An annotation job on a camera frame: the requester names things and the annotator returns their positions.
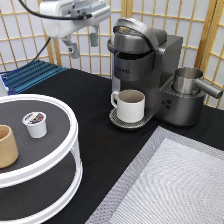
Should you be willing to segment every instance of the tan cup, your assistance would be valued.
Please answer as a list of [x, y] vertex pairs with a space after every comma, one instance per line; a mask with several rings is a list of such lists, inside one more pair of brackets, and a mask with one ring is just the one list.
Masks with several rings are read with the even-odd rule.
[[18, 149], [12, 129], [0, 125], [0, 168], [7, 167], [18, 158]]

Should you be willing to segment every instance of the black table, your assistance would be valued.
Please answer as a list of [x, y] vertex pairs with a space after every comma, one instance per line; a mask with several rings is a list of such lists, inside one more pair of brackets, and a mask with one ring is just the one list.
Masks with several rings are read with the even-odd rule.
[[117, 129], [109, 121], [111, 85], [109, 79], [70, 69], [23, 92], [64, 101], [79, 123], [83, 179], [71, 202], [48, 224], [85, 223], [158, 126], [224, 149], [224, 111], [207, 106], [190, 128], [154, 120], [136, 132]]

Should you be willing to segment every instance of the gray placemat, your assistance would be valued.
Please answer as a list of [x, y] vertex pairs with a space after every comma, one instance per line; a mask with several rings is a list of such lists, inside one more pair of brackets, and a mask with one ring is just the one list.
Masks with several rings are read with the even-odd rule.
[[[31, 138], [23, 117], [30, 112], [46, 114], [47, 134], [39, 139]], [[23, 168], [46, 157], [65, 140], [70, 130], [67, 114], [59, 107], [37, 100], [19, 100], [0, 104], [0, 124], [12, 128], [19, 157], [11, 166], [0, 169], [0, 174]]]
[[135, 159], [130, 163], [125, 172], [109, 191], [107, 196], [97, 207], [95, 212], [87, 220], [87, 224], [106, 224], [124, 199], [125, 195], [130, 190], [131, 186], [139, 177], [142, 170], [145, 168], [149, 160], [154, 155], [162, 141], [168, 138], [190, 148], [194, 148], [208, 155], [224, 159], [224, 153], [213, 147], [205, 145], [201, 142], [175, 134], [164, 128], [158, 127], [150, 139], [146, 142], [142, 150], [138, 153]]
[[69, 153], [60, 163], [29, 181], [0, 189], [0, 222], [21, 219], [46, 209], [70, 187], [75, 161]]
[[224, 219], [224, 160], [164, 139], [111, 224], [211, 224]]

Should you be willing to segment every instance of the coffee pod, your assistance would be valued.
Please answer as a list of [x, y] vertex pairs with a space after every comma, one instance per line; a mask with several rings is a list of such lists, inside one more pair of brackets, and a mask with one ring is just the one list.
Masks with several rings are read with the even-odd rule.
[[47, 133], [46, 114], [43, 112], [32, 112], [24, 116], [23, 124], [32, 138], [42, 138]]
[[0, 168], [7, 167], [18, 158], [18, 149], [12, 129], [0, 125]]

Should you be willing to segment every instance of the woven mat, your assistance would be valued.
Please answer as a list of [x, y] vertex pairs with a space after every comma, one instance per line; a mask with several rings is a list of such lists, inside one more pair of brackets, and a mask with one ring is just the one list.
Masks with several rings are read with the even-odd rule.
[[218, 159], [224, 159], [224, 153], [220, 150], [158, 127], [139, 154], [115, 183], [114, 187], [98, 206], [96, 211], [87, 220], [87, 224], [110, 223], [111, 217], [118, 209], [119, 205], [122, 203], [123, 199], [128, 194], [131, 187], [134, 185], [139, 175], [142, 173], [165, 138]]
[[223, 170], [224, 160], [164, 139], [110, 223], [222, 223]]

